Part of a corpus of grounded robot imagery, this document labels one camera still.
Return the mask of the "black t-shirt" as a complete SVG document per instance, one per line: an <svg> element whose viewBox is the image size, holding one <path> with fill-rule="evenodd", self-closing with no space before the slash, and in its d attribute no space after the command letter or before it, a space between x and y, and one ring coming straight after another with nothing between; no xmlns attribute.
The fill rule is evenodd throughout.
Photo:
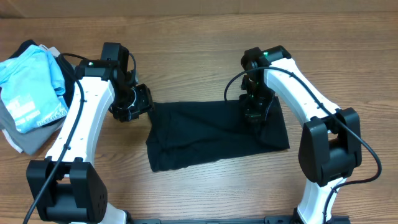
<svg viewBox="0 0 398 224"><path fill-rule="evenodd" d="M243 115L244 97L229 102L156 103L149 113L152 127L146 141L152 171L288 149L278 98L266 110L266 120L254 124Z"/></svg>

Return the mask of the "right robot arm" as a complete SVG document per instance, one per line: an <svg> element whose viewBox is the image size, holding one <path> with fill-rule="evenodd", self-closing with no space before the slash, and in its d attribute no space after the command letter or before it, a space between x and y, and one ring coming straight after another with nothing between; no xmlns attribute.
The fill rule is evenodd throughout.
<svg viewBox="0 0 398 224"><path fill-rule="evenodd" d="M271 101L279 96L302 126L298 161L307 178L303 197L293 215L268 217L267 223L349 223L333 216L338 184L346 182L361 165L359 116L324 97L300 72L283 46L246 50L241 88L247 92L243 113L250 123L270 118Z"/></svg>

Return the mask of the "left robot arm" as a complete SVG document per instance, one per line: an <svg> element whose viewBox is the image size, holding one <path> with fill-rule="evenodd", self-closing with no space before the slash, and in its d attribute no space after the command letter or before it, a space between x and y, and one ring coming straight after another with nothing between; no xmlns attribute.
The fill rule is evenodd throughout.
<svg viewBox="0 0 398 224"><path fill-rule="evenodd" d="M106 113L120 122L137 119L154 109L150 90L128 69L133 54L120 43L106 42L101 57L80 57L72 67L67 54L60 66L75 89L68 115L53 146L26 170L34 198L24 223L33 212L55 223L132 223L131 214L111 205L108 191L95 170L95 151Z"/></svg>

